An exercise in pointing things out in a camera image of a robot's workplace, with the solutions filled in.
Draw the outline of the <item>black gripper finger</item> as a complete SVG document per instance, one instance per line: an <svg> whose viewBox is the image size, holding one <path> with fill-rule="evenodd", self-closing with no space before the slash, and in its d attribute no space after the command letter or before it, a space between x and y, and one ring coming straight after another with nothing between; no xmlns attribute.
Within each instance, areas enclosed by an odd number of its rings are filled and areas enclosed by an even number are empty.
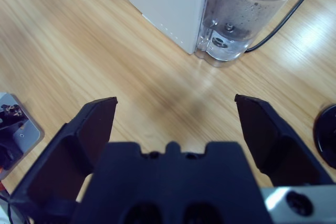
<svg viewBox="0 0 336 224"><path fill-rule="evenodd" d="M334 182L295 130L267 101L235 95L244 140L257 168L274 186Z"/></svg>
<svg viewBox="0 0 336 224"><path fill-rule="evenodd" d="M85 104L38 156L9 198L36 223L70 223L77 196L110 139L115 97Z"/></svg>

